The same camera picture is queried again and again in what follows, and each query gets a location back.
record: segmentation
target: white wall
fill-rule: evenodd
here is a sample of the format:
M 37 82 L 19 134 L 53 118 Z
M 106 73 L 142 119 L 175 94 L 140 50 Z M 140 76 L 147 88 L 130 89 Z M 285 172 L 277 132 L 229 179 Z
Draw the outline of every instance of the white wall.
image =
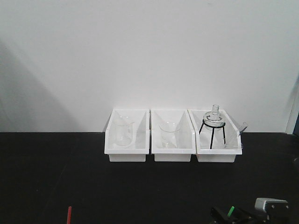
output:
M 0 131 L 103 131 L 114 107 L 219 104 L 284 132 L 299 1 L 2 0 Z

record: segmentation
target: white storage tray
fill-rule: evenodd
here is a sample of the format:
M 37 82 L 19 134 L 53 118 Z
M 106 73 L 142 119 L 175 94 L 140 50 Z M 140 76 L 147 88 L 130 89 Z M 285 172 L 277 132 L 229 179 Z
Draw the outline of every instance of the white storage tray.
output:
M 198 162 L 234 162 L 235 156 L 242 154 L 241 137 L 238 135 L 238 130 L 230 119 L 225 110 L 219 110 L 226 119 L 224 126 L 225 136 L 229 138 L 234 136 L 230 141 L 230 146 L 224 145 L 222 128 L 215 129 L 213 146 L 210 149 L 211 130 L 208 130 L 205 125 L 199 134 L 202 125 L 202 119 L 209 110 L 188 110 L 196 135 L 196 149 Z
M 115 143 L 116 117 L 128 116 L 133 120 L 132 142 L 128 146 Z M 105 154 L 111 162 L 145 162 L 146 154 L 150 152 L 150 112 L 149 110 L 113 109 L 106 133 Z
M 160 125 L 175 122 L 180 125 L 177 148 L 164 148 L 161 142 Z M 189 162 L 196 154 L 195 132 L 187 110 L 151 110 L 151 153 L 155 161 Z

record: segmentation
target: white plastic bin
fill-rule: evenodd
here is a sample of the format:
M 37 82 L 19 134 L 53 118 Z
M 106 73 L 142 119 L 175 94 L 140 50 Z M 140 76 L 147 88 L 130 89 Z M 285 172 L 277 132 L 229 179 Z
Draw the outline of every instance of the white plastic bin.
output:
M 126 135 L 119 143 L 120 135 Z M 150 152 L 149 110 L 113 109 L 105 134 L 105 154 L 111 162 L 145 162 Z
M 222 128 L 215 129 L 213 146 L 210 149 L 211 130 L 204 125 L 200 134 L 202 119 L 209 110 L 188 110 L 196 135 L 196 149 L 198 162 L 234 162 L 235 156 L 242 154 L 241 137 L 236 126 L 225 110 L 219 110 L 226 119 L 224 126 L 226 138 L 230 138 L 230 145 L 224 145 Z
M 174 126 L 169 144 L 162 139 L 165 124 L 170 130 Z M 176 162 L 189 162 L 196 154 L 195 132 L 187 110 L 151 110 L 151 153 L 155 161 Z

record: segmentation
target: black device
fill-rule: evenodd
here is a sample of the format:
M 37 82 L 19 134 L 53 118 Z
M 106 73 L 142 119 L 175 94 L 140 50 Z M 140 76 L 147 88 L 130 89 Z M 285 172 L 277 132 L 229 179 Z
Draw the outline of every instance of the black device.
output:
M 255 209 L 266 216 L 249 213 L 232 206 L 228 214 L 217 207 L 211 209 L 213 224 L 289 224 L 289 204 L 285 200 L 257 198 Z

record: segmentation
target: red object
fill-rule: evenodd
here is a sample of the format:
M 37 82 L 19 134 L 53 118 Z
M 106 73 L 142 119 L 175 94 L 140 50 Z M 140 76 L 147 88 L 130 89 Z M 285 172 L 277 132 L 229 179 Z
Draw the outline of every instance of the red object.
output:
M 71 224 L 71 206 L 69 207 L 69 210 L 67 212 L 66 224 Z

